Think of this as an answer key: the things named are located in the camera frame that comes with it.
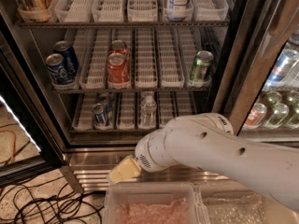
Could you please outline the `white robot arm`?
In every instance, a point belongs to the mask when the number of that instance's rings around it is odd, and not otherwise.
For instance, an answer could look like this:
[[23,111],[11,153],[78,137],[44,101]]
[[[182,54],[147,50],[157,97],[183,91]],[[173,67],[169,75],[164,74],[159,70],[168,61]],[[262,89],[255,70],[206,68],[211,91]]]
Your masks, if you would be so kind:
[[113,168],[107,180],[116,184],[180,164],[224,175],[299,211],[299,150],[239,138],[218,113],[169,120],[141,138],[135,154]]

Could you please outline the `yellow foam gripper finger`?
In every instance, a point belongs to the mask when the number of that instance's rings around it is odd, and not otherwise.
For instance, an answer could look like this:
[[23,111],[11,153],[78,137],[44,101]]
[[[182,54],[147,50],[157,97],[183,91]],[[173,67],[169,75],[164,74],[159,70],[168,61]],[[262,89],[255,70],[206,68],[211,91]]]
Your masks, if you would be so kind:
[[127,156],[116,165],[107,175],[109,184],[117,184],[122,181],[137,177],[141,174],[141,167],[135,157]]

